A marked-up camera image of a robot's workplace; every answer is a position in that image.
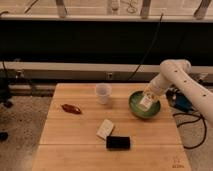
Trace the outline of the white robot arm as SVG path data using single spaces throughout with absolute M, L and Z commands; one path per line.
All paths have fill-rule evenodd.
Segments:
M 161 96 L 175 85 L 213 126 L 213 93 L 188 75 L 190 69 L 188 60 L 164 60 L 159 74 L 150 81 L 147 90 Z

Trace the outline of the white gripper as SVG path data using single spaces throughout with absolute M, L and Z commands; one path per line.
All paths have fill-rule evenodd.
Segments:
M 158 74 L 149 82 L 147 90 L 154 93 L 156 96 L 161 96 L 170 86 L 171 82 L 168 81 L 162 74 Z

